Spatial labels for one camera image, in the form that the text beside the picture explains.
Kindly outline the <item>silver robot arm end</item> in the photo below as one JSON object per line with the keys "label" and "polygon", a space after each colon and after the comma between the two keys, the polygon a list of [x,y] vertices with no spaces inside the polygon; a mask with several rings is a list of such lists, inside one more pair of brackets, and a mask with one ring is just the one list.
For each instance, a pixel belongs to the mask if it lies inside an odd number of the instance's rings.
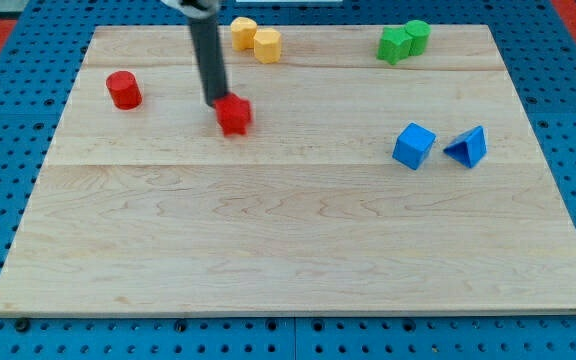
{"label": "silver robot arm end", "polygon": [[169,8],[181,12],[191,19],[206,19],[215,15],[220,8],[219,0],[160,0]]}

